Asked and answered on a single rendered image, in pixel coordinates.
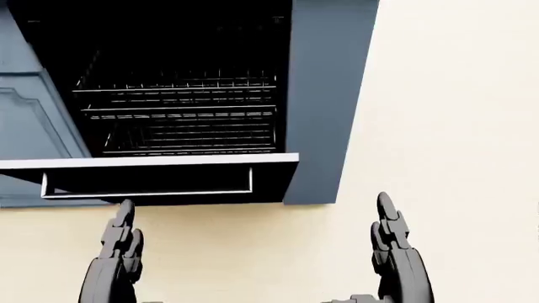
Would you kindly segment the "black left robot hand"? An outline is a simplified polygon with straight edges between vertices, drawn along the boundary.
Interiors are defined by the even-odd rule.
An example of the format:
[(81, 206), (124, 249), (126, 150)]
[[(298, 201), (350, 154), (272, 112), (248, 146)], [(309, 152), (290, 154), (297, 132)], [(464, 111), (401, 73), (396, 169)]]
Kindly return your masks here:
[(120, 204), (101, 238), (102, 248), (85, 274), (78, 303), (137, 303), (134, 284), (143, 269), (144, 236), (133, 227), (135, 206)]

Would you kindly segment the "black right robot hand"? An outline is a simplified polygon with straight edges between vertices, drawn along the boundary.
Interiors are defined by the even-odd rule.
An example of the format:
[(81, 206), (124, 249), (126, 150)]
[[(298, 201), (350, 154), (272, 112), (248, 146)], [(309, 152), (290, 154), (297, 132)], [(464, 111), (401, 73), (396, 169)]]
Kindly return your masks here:
[(352, 295), (323, 303), (435, 303), (430, 278), (419, 251), (408, 241), (409, 229), (390, 196), (376, 199), (378, 221), (371, 224), (371, 262), (380, 282), (377, 296)]

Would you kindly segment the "black dishwasher door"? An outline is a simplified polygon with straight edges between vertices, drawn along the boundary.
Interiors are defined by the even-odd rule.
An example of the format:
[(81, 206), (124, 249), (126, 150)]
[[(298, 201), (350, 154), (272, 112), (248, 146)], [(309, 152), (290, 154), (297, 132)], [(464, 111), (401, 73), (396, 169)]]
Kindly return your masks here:
[[(299, 156), (296, 153), (6, 160), (0, 161), (0, 175), (37, 183), (40, 186), (41, 193), (42, 173), (45, 171), (67, 170), (80, 173), (86, 167), (110, 167), (115, 171), (125, 171), (126, 168), (166, 167), (165, 173), (177, 173), (181, 167), (227, 167), (238, 169), (249, 166), (253, 169), (253, 192), (251, 194), (150, 196), (129, 200), (135, 206), (278, 203), (283, 201), (298, 163)], [(46, 200), (81, 201), (86, 199)], [(109, 204), (119, 204), (126, 199), (87, 200), (101, 200)]]

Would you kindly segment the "blue panelled cabinet door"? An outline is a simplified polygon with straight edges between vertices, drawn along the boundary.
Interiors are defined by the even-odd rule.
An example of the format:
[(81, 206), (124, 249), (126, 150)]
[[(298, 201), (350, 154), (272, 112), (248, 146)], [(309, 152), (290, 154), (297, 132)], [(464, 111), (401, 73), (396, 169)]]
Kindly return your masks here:
[(0, 163), (101, 155), (104, 131), (73, 92), (100, 56), (91, 5), (0, 0)]

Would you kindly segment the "black dishwasher body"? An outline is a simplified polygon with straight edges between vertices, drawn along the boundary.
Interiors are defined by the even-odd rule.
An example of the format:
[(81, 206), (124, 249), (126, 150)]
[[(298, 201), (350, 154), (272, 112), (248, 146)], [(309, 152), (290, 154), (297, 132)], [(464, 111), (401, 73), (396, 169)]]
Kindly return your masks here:
[(82, 0), (98, 157), (282, 153), (294, 0)]

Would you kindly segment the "blue cabinet side panel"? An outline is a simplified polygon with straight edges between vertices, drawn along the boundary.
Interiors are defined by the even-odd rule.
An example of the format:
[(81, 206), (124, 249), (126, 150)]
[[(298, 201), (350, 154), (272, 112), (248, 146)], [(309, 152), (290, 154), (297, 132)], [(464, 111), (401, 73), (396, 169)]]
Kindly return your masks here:
[(379, 2), (293, 2), (286, 150), (299, 164), (287, 205), (337, 199)]

